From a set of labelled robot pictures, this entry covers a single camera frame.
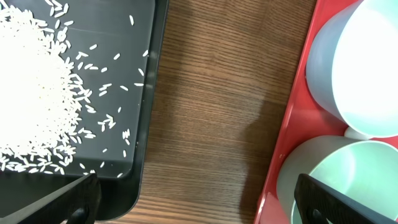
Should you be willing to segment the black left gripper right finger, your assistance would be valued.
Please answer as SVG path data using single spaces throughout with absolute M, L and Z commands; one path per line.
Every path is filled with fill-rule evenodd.
M 303 224 L 397 224 L 307 174 L 298 176 L 294 198 Z

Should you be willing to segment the green bowl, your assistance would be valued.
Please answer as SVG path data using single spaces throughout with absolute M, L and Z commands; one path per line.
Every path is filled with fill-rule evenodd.
M 294 199 L 298 176 L 308 174 L 388 217 L 397 219 L 397 149 L 381 141 L 319 136 L 296 147 L 282 164 L 277 197 L 289 223 L 300 223 Z

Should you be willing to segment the white rice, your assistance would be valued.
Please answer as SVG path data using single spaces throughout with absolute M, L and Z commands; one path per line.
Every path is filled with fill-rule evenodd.
M 1 3 L 1 172 L 64 174 L 76 144 L 94 133 L 92 91 L 65 57 L 70 1 Z

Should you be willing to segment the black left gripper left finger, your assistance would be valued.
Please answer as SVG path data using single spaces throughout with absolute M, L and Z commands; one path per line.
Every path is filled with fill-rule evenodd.
M 100 200 L 99 179 L 88 174 L 1 218 L 1 224 L 94 223 Z

